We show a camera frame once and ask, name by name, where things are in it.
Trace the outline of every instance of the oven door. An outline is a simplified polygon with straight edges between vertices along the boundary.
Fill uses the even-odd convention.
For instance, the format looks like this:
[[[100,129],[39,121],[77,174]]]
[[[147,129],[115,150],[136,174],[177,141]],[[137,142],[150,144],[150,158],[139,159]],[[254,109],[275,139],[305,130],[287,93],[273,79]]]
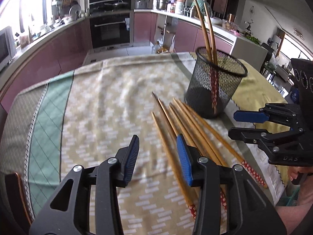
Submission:
[[[90,19],[92,47],[130,43],[130,15],[106,15]]]

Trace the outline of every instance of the red patterned chopstick handle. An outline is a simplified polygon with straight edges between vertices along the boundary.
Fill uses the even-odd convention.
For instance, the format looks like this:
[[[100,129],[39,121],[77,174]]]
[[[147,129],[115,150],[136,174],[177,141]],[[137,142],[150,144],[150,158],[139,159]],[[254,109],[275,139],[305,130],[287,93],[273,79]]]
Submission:
[[[222,203],[225,211],[227,211],[226,197],[225,197],[225,194],[223,193],[222,190],[221,190],[221,193],[220,193],[220,198],[221,198],[221,203]]]
[[[258,181],[264,188],[267,188],[267,184],[265,183],[265,181],[261,178],[259,174],[257,174],[257,172],[245,160],[243,160],[241,164],[250,173],[250,175],[256,179],[256,181]]]
[[[196,216],[197,216],[197,209],[196,209],[196,206],[195,205],[191,205],[191,206],[188,206],[191,214],[192,214],[192,217],[194,218],[194,220],[196,219]]]

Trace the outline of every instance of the screw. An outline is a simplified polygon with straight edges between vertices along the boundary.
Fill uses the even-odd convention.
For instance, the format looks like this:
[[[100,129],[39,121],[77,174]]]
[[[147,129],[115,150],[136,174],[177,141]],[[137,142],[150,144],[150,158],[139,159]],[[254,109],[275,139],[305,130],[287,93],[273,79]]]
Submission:
[[[82,167],[80,165],[76,165],[74,168],[73,168],[73,171],[75,172],[79,172],[81,171]]]
[[[117,162],[117,159],[115,157],[112,157],[108,160],[109,164],[115,164]]]
[[[234,169],[235,169],[235,171],[242,171],[243,170],[242,166],[239,164],[236,164]]]
[[[202,163],[202,164],[206,164],[208,161],[209,161],[209,159],[204,157],[204,156],[201,156],[199,158],[199,162]]]

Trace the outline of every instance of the wire mesh basket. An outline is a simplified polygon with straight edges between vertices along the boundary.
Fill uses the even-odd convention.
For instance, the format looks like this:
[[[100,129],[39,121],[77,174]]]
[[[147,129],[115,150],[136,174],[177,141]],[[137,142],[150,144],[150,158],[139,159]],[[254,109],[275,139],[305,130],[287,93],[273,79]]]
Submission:
[[[248,70],[236,58],[217,50],[218,65],[207,60],[205,47],[197,48],[197,61],[185,102],[203,118],[214,118],[226,107]]]

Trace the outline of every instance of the white countertop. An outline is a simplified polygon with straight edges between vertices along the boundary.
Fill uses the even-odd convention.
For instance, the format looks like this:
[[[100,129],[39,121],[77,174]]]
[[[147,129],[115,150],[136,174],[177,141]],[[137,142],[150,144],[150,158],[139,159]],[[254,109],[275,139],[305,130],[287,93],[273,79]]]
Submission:
[[[136,9],[134,10],[134,12],[153,12],[153,13],[157,13],[157,14],[162,14],[162,15],[166,15],[166,16],[170,16],[170,17],[173,17],[173,18],[177,18],[177,19],[181,19],[181,20],[184,20],[186,22],[189,22],[189,23],[192,23],[194,25],[198,25],[198,26],[201,26],[201,22],[199,19],[197,18],[191,18],[191,17],[187,17],[187,16],[184,16],[184,15],[180,15],[180,14],[175,14],[175,13],[171,13],[171,12],[166,12],[166,11],[158,11],[158,10],[145,10],[145,9]],[[205,27],[207,30],[209,30],[209,25],[208,23],[205,23]],[[255,44],[254,42],[248,40],[247,38],[243,37],[243,36],[239,36],[239,35],[235,35],[234,33],[228,31],[228,30],[225,30],[224,28],[222,28],[221,26],[217,26],[217,25],[212,25],[213,27],[213,31],[215,34],[217,35],[220,35],[221,37],[223,37],[223,39],[228,42],[229,44],[233,44],[236,39],[242,39],[242,40],[245,40],[247,42],[250,42],[250,43],[253,43],[254,45],[257,45]]]
[[[65,25],[59,26],[44,36],[40,37],[39,39],[35,40],[33,43],[27,45],[26,47],[22,48],[21,51],[19,51],[15,56],[13,61],[4,67],[0,72],[0,89],[3,88],[5,83],[9,80],[11,75],[14,73],[15,70],[18,69],[18,67],[21,66],[21,64],[30,56],[32,55],[38,48],[49,42],[51,39],[53,39],[55,36],[57,36],[59,33],[63,32],[64,30],[68,29],[69,27],[83,21],[85,18],[80,18],[76,21],[67,23]]]

